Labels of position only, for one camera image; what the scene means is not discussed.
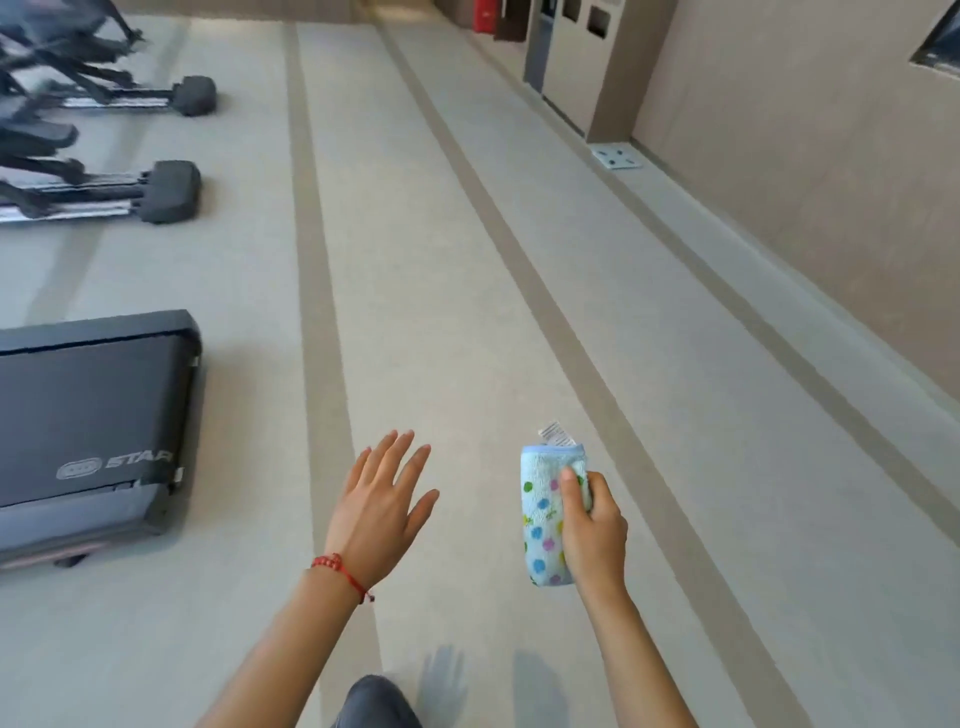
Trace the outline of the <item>person's left forearm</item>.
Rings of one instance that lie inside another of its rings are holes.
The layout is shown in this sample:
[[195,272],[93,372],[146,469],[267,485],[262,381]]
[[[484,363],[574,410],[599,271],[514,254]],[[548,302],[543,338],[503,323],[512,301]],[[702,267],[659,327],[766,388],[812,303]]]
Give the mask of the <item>person's left forearm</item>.
[[296,728],[360,602],[341,571],[307,569],[196,728]]

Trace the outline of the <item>person's grey trouser leg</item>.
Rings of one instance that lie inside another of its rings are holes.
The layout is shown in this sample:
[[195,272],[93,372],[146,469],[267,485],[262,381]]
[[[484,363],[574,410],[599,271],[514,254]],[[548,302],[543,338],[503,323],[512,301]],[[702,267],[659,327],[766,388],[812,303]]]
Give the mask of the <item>person's grey trouser leg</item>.
[[402,690],[388,677],[367,674],[344,698],[331,728],[424,728]]

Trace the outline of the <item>person's left hand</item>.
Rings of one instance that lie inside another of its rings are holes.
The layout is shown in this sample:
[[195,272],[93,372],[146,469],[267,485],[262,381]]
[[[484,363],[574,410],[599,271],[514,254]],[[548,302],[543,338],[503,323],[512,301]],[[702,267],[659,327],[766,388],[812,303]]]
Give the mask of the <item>person's left hand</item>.
[[386,482],[386,452],[397,437],[390,431],[366,461],[360,483],[349,491],[349,476],[333,510],[323,556],[337,561],[348,582],[368,594],[388,577],[410,550],[418,535],[407,534],[407,519],[431,446],[411,447],[405,460],[415,467],[414,487],[392,487]]

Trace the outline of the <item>beige waste bin cabinet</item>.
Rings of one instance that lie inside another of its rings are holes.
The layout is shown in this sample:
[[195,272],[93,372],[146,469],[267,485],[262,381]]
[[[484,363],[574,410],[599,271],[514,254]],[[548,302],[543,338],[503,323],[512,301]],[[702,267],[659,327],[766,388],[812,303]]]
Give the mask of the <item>beige waste bin cabinet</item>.
[[524,82],[587,143],[634,136],[679,0],[533,0]]

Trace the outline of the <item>person's right forearm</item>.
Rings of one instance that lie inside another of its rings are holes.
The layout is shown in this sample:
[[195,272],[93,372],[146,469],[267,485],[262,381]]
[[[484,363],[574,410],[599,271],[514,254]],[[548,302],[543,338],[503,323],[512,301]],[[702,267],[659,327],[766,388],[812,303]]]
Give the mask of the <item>person's right forearm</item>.
[[577,584],[618,728],[699,728],[623,584]]

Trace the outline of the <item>silver floor socket plate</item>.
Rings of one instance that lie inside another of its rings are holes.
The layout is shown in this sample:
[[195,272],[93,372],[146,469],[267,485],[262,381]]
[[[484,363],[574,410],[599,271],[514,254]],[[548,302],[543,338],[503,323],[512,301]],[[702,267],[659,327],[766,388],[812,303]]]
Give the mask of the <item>silver floor socket plate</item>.
[[594,160],[610,171],[639,169],[643,166],[643,157],[629,143],[590,143],[587,145]]

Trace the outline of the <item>black elliptical trainer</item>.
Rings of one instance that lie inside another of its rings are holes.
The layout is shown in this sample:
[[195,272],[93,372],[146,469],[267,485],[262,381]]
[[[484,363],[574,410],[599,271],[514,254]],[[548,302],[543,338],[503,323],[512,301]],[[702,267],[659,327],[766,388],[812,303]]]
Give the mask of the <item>black elliptical trainer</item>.
[[143,42],[114,0],[0,0],[0,99],[33,110],[217,111],[208,76],[159,88],[114,68]]
[[161,160],[139,173],[94,174],[59,151],[79,138],[74,125],[0,120],[0,168],[55,178],[14,184],[0,177],[0,225],[132,216],[178,224],[198,213],[203,177],[188,160]]

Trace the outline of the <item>person's right hand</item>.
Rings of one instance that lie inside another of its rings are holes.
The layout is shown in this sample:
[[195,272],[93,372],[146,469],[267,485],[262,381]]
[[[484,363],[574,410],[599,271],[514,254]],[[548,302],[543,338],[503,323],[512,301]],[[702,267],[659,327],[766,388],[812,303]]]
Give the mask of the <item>person's right hand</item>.
[[604,475],[590,470],[587,474],[592,497],[589,517],[563,517],[561,540],[582,599],[607,601],[626,594],[628,524]]

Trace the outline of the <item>dark framed wall screen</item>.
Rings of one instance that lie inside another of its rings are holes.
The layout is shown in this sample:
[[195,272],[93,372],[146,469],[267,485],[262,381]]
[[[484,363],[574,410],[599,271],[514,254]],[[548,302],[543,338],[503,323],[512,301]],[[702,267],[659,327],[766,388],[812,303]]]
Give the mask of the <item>dark framed wall screen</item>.
[[951,0],[947,10],[911,55],[910,63],[960,80],[960,0]]

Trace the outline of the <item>blue polka dot towel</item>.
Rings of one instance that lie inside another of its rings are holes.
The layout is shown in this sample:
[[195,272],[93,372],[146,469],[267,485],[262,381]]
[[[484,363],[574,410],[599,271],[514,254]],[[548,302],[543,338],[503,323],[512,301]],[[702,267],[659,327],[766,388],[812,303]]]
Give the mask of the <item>blue polka dot towel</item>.
[[556,420],[538,431],[538,436],[540,442],[525,446],[520,455],[525,564],[534,586],[566,586],[573,578],[563,545],[561,474],[565,468],[574,472],[583,509],[590,513],[593,495],[587,478],[587,456],[582,443],[575,441]]

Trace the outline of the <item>black treadmill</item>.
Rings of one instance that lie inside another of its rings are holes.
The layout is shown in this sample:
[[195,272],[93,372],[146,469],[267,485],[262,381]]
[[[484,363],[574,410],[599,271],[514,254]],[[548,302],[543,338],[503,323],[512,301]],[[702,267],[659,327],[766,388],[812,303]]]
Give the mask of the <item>black treadmill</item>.
[[0,329],[0,573],[169,530],[202,356],[185,309]]

